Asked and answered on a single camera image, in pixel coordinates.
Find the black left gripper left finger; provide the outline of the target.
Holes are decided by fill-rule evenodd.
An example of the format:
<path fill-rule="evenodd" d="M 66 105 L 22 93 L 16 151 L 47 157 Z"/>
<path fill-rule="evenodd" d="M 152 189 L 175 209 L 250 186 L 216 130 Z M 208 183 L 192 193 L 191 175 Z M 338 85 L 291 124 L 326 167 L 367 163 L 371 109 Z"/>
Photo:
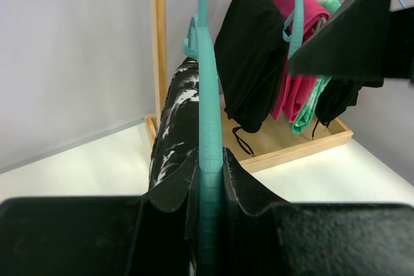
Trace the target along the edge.
<path fill-rule="evenodd" d="M 1 203 L 2 275 L 193 275 L 186 238 L 192 151 L 140 196 L 17 197 Z"/>

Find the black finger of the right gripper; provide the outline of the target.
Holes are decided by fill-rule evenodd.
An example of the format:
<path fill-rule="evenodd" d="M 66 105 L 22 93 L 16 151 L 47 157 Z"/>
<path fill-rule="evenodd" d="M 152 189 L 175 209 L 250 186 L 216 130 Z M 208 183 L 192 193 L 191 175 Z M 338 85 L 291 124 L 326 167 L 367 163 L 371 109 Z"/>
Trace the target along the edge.
<path fill-rule="evenodd" d="M 289 72 L 381 80 L 390 6 L 391 0 L 344 0 L 330 20 L 291 56 Z"/>

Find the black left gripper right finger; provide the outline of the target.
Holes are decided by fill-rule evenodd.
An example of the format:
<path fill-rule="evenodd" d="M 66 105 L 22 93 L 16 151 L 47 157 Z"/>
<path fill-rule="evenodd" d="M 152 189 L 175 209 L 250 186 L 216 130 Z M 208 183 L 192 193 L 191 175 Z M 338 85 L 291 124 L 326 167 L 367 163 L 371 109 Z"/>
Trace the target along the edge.
<path fill-rule="evenodd" d="M 413 274 L 411 206 L 291 203 L 223 155 L 223 275 Z"/>

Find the black white patterned trousers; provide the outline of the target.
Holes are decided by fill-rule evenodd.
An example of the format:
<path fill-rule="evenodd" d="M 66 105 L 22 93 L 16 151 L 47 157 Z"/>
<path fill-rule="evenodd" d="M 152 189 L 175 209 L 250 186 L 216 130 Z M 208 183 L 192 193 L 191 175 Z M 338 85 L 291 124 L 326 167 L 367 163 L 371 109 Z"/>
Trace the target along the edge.
<path fill-rule="evenodd" d="M 186 58 L 175 71 L 151 152 L 149 187 L 172 175 L 199 143 L 199 64 Z"/>

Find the teal plastic hanger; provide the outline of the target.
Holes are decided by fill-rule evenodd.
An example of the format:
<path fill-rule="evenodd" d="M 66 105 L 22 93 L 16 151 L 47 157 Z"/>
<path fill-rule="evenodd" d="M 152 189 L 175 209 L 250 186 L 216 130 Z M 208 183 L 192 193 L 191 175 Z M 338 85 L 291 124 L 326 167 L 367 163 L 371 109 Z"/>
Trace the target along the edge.
<path fill-rule="evenodd" d="M 219 274 L 219 226 L 223 212 L 223 140 L 217 67 L 208 28 L 208 0 L 198 0 L 185 55 L 199 64 L 199 228 L 196 275 Z"/>

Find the green white tie-dye trousers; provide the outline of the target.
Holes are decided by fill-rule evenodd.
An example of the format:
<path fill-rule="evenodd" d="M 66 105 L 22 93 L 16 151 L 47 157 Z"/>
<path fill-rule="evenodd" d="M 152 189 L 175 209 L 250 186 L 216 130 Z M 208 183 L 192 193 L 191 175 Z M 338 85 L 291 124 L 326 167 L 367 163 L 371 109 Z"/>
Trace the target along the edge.
<path fill-rule="evenodd" d="M 331 14 L 339 9 L 338 0 L 303 0 L 304 31 L 303 41 L 325 24 Z M 320 94 L 331 80 L 330 76 L 289 76 L 294 91 L 284 108 L 285 118 L 294 134 L 300 134 L 310 124 Z"/>

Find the black trousers far right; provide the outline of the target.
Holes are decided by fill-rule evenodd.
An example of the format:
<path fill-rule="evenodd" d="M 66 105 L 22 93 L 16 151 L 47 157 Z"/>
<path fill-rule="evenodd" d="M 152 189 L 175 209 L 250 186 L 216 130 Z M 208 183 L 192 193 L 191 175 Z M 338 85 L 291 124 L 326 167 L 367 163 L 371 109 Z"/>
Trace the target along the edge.
<path fill-rule="evenodd" d="M 328 127 L 348 107 L 357 103 L 358 92 L 364 86 L 360 80 L 339 80 L 332 78 L 321 93 L 315 110 L 316 124 L 312 130 L 312 139 L 318 124 Z"/>

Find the pink trousers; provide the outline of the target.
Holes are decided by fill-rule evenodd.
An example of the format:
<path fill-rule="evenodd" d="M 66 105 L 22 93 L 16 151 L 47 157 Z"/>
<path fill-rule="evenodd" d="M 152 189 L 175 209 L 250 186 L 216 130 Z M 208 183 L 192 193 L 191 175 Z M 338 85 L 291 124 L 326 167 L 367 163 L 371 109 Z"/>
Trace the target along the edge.
<path fill-rule="evenodd" d="M 292 82 L 289 81 L 288 77 L 302 76 L 290 74 L 288 69 L 291 57 L 305 42 L 303 41 L 304 8 L 303 0 L 273 0 L 273 2 L 284 19 L 282 35 L 283 39 L 289 44 L 288 56 L 283 68 L 281 89 L 274 108 L 270 113 L 273 119 L 279 120 L 281 117 L 285 118 L 284 108 L 287 106 L 289 96 L 294 92 L 292 90 Z"/>

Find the black trousers on hanger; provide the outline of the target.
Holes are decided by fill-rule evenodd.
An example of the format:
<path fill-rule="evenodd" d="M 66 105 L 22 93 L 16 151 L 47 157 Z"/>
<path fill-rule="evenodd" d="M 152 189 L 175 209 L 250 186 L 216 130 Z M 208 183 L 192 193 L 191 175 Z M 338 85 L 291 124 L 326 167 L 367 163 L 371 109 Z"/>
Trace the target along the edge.
<path fill-rule="evenodd" d="M 214 43 L 225 112 L 239 130 L 260 130 L 279 95 L 289 49 L 273 0 L 232 0 Z"/>

